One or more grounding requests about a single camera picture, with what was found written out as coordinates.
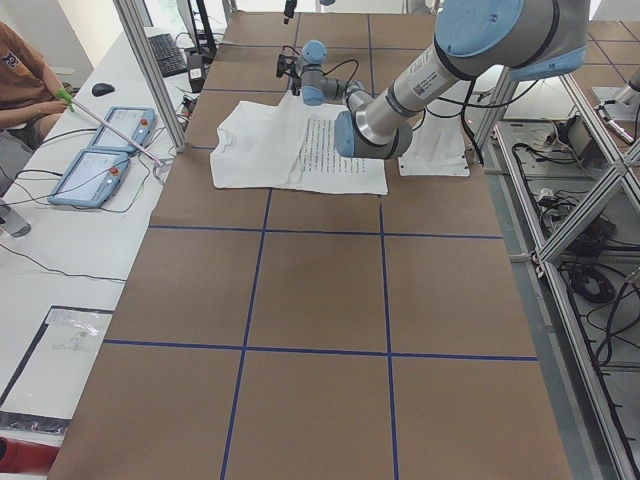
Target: keyboard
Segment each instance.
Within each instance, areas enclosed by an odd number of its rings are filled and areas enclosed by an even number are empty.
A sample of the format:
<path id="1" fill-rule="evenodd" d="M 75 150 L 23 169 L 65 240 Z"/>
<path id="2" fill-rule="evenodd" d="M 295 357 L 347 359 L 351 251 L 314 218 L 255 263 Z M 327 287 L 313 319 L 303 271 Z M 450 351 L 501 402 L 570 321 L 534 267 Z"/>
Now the keyboard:
<path id="1" fill-rule="evenodd" d="M 170 34 L 162 33 L 149 37 L 149 44 L 163 77 L 187 71 L 187 64 L 182 52 Z"/>

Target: window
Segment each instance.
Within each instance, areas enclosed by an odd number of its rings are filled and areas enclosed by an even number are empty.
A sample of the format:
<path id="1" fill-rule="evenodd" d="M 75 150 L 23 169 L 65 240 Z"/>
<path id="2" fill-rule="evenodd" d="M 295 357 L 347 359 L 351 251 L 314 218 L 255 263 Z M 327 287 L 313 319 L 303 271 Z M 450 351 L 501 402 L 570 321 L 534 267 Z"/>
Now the window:
<path id="1" fill-rule="evenodd" d="M 196 24 L 198 22 L 198 13 L 195 0 L 191 0 L 193 9 L 196 12 Z M 184 22 L 178 12 L 176 0 L 145 0 L 151 22 L 156 27 L 169 28 L 175 32 L 185 31 Z M 207 15 L 211 28 L 215 30 L 225 29 L 227 21 L 224 16 L 221 0 L 205 0 L 207 7 Z"/>

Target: white paper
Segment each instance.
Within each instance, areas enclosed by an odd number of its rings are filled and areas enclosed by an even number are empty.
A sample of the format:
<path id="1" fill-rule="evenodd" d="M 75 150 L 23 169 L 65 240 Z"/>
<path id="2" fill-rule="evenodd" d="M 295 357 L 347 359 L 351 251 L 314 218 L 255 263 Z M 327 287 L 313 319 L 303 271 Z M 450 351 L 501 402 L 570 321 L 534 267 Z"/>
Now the white paper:
<path id="1" fill-rule="evenodd" d="M 383 160 L 335 152 L 333 122 L 343 110 L 309 107 L 290 93 L 277 107 L 240 102 L 218 128 L 220 143 L 211 154 L 214 185 L 386 195 Z"/>
<path id="2" fill-rule="evenodd" d="M 300 180 L 285 188 L 322 193 L 387 194 L 384 160 L 345 158 L 334 148 L 334 120 L 312 115 L 295 170 Z"/>
<path id="3" fill-rule="evenodd" d="M 51 309 L 47 330 L 2 410 L 70 419 L 110 321 L 110 313 Z"/>

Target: metal pole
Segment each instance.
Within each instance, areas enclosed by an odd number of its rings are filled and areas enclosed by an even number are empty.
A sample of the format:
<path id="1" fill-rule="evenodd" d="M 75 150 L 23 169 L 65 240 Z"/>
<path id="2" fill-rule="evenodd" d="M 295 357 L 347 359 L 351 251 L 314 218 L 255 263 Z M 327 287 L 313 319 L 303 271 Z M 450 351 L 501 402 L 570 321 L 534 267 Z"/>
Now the metal pole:
<path id="1" fill-rule="evenodd" d="M 498 83 L 496 84 L 496 89 L 491 96 L 491 104 L 502 105 L 503 103 L 511 101 L 517 88 L 518 82 L 511 81 L 511 69 L 503 68 Z M 476 133 L 476 142 L 481 151 L 487 144 L 493 127 L 495 127 L 499 120 L 502 120 L 507 108 L 508 107 L 486 109 L 480 121 L 478 132 Z"/>
<path id="2" fill-rule="evenodd" d="M 142 19 L 138 12 L 134 0 L 113 0 L 113 3 L 120 16 L 120 21 L 131 44 L 133 54 L 138 60 L 142 74 L 149 85 L 153 99 L 155 100 L 158 113 L 162 118 L 167 132 L 177 152 L 181 152 L 186 147 L 186 139 L 182 125 L 178 121 L 169 92 L 162 79 L 160 68 L 153 56 L 149 41 L 142 25 Z"/>

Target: clear bottle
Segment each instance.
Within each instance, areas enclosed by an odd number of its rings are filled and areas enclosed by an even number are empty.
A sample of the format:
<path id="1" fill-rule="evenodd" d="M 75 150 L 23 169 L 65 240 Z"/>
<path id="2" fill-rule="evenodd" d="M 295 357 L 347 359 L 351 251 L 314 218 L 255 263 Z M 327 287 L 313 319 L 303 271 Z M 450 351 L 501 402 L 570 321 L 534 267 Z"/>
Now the clear bottle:
<path id="1" fill-rule="evenodd" d="M 31 231 L 31 225 L 0 198 L 0 229 L 12 237 L 22 237 Z"/>

